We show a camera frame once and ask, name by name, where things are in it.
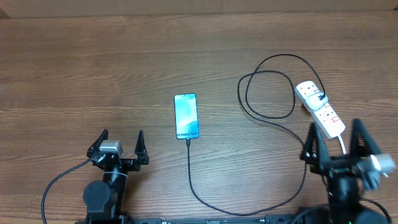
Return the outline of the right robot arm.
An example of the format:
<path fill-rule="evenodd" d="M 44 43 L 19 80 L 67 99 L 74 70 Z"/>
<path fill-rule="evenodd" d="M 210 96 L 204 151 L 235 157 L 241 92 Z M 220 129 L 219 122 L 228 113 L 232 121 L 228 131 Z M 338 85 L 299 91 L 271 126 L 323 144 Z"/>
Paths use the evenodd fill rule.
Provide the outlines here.
<path fill-rule="evenodd" d="M 353 120 L 349 153 L 340 156 L 329 155 L 319 126 L 311 124 L 300 159 L 326 178 L 328 203 L 304 209 L 292 223 L 392 223 L 388 211 L 363 193 L 380 189 L 381 176 L 396 165 L 360 119 Z"/>

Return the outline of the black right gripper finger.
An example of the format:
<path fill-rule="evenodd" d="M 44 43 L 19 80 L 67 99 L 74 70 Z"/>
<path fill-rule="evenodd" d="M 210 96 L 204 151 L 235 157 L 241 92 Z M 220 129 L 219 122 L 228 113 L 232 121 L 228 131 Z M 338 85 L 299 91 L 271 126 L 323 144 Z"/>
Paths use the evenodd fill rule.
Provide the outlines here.
<path fill-rule="evenodd" d="M 353 120 L 349 154 L 358 157 L 381 154 L 380 147 L 358 118 Z"/>
<path fill-rule="evenodd" d="M 322 131 L 316 123 L 310 125 L 300 160 L 310 165 L 311 170 L 327 170 L 331 167 L 331 158 Z"/>

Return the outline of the blue Galaxy smartphone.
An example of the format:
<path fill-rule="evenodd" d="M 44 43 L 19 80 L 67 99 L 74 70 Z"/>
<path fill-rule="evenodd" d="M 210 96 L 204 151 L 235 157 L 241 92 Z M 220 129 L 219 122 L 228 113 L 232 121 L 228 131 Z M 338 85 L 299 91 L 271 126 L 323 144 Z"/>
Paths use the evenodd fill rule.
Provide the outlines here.
<path fill-rule="evenodd" d="M 197 96 L 186 93 L 174 96 L 175 127 L 177 139 L 196 139 L 200 136 Z"/>

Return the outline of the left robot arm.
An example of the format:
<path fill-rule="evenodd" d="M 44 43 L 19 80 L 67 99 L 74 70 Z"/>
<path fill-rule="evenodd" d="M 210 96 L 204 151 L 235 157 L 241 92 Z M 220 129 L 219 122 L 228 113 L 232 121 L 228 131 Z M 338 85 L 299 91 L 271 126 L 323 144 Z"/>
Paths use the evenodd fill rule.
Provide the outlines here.
<path fill-rule="evenodd" d="M 83 191 L 86 205 L 85 223 L 133 223 L 130 214 L 123 211 L 124 194 L 129 172 L 139 172 L 149 164 L 144 132 L 139 131 L 134 154 L 136 158 L 123 158 L 120 141 L 108 139 L 104 129 L 88 148 L 87 157 L 103 171 L 101 180 L 92 181 Z"/>

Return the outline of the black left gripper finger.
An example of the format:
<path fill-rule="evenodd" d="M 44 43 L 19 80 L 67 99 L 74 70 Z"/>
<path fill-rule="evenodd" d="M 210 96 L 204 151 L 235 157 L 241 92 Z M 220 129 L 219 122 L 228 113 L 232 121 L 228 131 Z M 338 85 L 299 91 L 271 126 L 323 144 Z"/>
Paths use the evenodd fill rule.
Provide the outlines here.
<path fill-rule="evenodd" d="M 108 140 L 108 130 L 104 129 L 99 138 L 88 148 L 88 154 L 94 154 L 99 151 L 100 145 L 104 140 Z"/>
<path fill-rule="evenodd" d="M 148 155 L 147 149 L 146 149 L 146 145 L 145 145 L 143 130 L 139 131 L 134 153 L 138 159 L 148 159 L 149 158 L 149 155 Z"/>

